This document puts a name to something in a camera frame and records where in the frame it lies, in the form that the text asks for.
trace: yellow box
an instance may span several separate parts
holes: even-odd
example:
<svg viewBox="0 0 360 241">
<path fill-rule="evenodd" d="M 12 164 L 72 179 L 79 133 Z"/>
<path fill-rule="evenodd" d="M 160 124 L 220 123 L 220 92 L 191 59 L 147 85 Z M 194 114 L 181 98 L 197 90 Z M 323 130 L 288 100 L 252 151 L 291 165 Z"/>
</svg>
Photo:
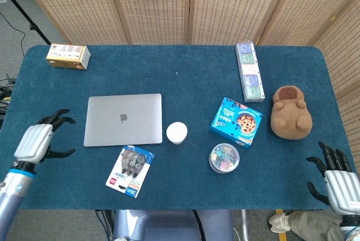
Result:
<svg viewBox="0 0 360 241">
<path fill-rule="evenodd" d="M 53 67 L 86 70 L 90 55 L 86 46 L 51 44 L 46 60 Z"/>
</svg>

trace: laptop lid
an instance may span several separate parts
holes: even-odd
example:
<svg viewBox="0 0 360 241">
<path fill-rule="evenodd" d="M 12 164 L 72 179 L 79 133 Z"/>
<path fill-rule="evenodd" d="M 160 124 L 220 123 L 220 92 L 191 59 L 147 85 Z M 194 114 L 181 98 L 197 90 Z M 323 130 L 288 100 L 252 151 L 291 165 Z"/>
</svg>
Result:
<svg viewBox="0 0 360 241">
<path fill-rule="evenodd" d="M 84 146 L 159 144 L 161 94 L 90 97 Z"/>
</svg>

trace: blue felt surface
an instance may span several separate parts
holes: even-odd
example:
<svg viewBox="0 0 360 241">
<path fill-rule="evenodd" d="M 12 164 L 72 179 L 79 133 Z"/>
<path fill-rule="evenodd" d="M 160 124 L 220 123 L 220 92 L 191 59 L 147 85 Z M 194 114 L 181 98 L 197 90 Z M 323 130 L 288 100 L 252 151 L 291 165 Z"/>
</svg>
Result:
<svg viewBox="0 0 360 241">
<path fill-rule="evenodd" d="M 22 63 L 0 134 L 3 178 L 29 125 L 60 108 L 69 108 L 75 125 L 65 124 L 52 148 L 76 152 L 63 160 L 47 160 L 23 208 L 90 209 L 316 209 L 306 182 L 325 185 L 308 156 L 321 156 L 319 140 L 343 149 L 348 142 L 322 53 L 313 47 L 256 47 L 266 99 L 245 105 L 264 114 L 249 149 L 237 145 L 240 164 L 230 174 L 217 174 L 208 164 L 211 149 L 226 139 L 209 131 L 223 99 L 243 103 L 235 46 L 89 46 L 88 70 L 52 68 L 45 60 L 48 46 L 31 48 Z M 270 127 L 271 97 L 282 85 L 297 85 L 313 117 L 303 140 L 275 136 Z M 143 145 L 155 154 L 137 199 L 105 186 L 121 147 L 83 146 L 90 96 L 161 93 L 163 137 L 159 145 Z M 188 136 L 170 143 L 169 124 L 182 121 Z"/>
</svg>

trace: person's leg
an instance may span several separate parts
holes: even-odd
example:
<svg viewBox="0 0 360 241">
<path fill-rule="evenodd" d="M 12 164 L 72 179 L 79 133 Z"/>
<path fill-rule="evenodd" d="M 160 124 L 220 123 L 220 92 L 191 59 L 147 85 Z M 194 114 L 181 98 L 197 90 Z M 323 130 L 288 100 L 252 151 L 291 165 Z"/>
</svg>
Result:
<svg viewBox="0 0 360 241">
<path fill-rule="evenodd" d="M 280 213 L 269 219 L 272 232 L 291 230 L 306 241 L 344 241 L 340 223 L 339 219 L 311 211 L 295 211 L 288 216 Z"/>
</svg>

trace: woven panel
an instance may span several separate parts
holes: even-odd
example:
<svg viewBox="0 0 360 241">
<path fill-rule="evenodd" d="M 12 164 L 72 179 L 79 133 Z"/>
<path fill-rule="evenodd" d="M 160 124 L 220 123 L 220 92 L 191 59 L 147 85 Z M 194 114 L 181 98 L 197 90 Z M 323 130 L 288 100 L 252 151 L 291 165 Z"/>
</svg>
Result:
<svg viewBox="0 0 360 241">
<path fill-rule="evenodd" d="M 185 0 L 115 0 L 115 2 L 118 10 L 121 11 L 121 20 L 126 23 L 129 42 L 184 43 Z"/>
<path fill-rule="evenodd" d="M 335 94 L 360 81 L 360 0 L 316 43 L 323 52 Z"/>
<path fill-rule="evenodd" d="M 261 44 L 307 44 L 344 1 L 285 0 Z"/>
<path fill-rule="evenodd" d="M 72 44 L 127 44 L 114 0 L 35 0 Z"/>
<path fill-rule="evenodd" d="M 339 105 L 355 165 L 360 171 L 360 94 Z"/>
<path fill-rule="evenodd" d="M 236 44 L 254 40 L 271 1 L 195 0 L 192 43 Z"/>
</svg>

